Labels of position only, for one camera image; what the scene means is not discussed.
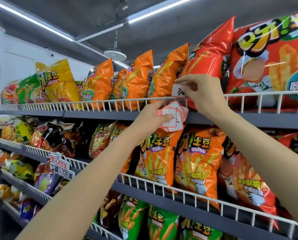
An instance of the right hand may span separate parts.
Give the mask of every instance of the right hand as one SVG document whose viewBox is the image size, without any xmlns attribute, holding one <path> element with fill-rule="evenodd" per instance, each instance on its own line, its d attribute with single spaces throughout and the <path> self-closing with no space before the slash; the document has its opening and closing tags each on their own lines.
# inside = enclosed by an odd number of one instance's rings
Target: right hand
<svg viewBox="0 0 298 240">
<path fill-rule="evenodd" d="M 191 98 L 199 113 L 208 119 L 213 121 L 229 109 L 219 78 L 208 74 L 188 74 L 175 80 L 175 83 L 183 82 L 190 85 L 184 86 L 183 92 Z"/>
</svg>

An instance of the forearm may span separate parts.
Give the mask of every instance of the forearm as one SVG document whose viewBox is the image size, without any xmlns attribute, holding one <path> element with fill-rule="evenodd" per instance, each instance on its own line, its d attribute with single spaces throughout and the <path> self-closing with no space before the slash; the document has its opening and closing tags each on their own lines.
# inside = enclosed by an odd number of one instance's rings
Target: forearm
<svg viewBox="0 0 298 240">
<path fill-rule="evenodd" d="M 30 239 L 33 235 L 37 240 L 82 239 L 137 143 L 130 127 L 125 129 L 43 207 L 17 240 Z"/>
<path fill-rule="evenodd" d="M 298 221 L 298 154 L 230 109 L 224 109 L 221 116 L 219 114 L 212 120 Z"/>
</svg>

